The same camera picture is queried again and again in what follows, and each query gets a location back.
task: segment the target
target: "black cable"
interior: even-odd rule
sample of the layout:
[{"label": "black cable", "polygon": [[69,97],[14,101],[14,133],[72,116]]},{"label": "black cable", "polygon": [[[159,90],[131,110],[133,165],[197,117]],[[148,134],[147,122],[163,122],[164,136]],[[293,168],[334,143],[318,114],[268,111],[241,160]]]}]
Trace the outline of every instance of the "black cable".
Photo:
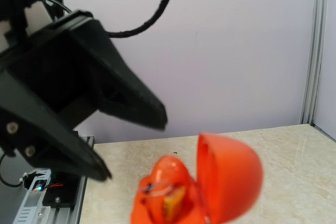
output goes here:
[{"label": "black cable", "polygon": [[147,20],[145,23],[143,23],[143,25],[139,26],[138,28],[129,30],[129,31],[120,31],[117,33],[108,31],[107,33],[109,37],[110,38],[128,38],[128,37],[137,35],[139,33],[142,33],[143,31],[146,31],[161,17],[168,3],[169,3],[169,0],[161,0],[159,7],[154,13],[154,15],[149,20]]},{"label": "black cable", "polygon": [[58,5],[59,7],[61,7],[63,10],[65,10],[67,13],[71,13],[71,10],[66,7],[65,5],[63,5],[62,3],[58,2],[57,0],[44,0],[44,1],[49,1],[54,3],[55,5]]},{"label": "black cable", "polygon": [[[1,167],[2,160],[4,159],[5,156],[6,156],[6,154],[4,153],[4,154],[2,154],[2,156],[0,157],[0,167]],[[13,184],[10,184],[10,183],[4,181],[4,179],[3,179],[2,176],[1,176],[1,173],[0,173],[0,182],[1,182],[2,184],[4,184],[5,186],[8,186],[8,187],[14,187],[14,188],[16,188],[16,187],[20,187],[20,186],[22,185],[22,182],[19,182],[19,184],[13,185]]]}]

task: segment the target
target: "beige marble tabletop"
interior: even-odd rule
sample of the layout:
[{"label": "beige marble tabletop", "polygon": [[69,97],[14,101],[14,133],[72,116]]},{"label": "beige marble tabletop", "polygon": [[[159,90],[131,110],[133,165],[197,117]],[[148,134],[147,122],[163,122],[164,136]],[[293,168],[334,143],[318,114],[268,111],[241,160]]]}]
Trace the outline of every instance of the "beige marble tabletop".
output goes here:
[{"label": "beige marble tabletop", "polygon": [[[258,203],[234,224],[335,224],[336,143],[309,125],[225,134],[254,148],[265,181]],[[126,224],[139,180],[163,155],[196,172],[197,137],[97,144],[113,180],[89,180],[80,224]]]}]

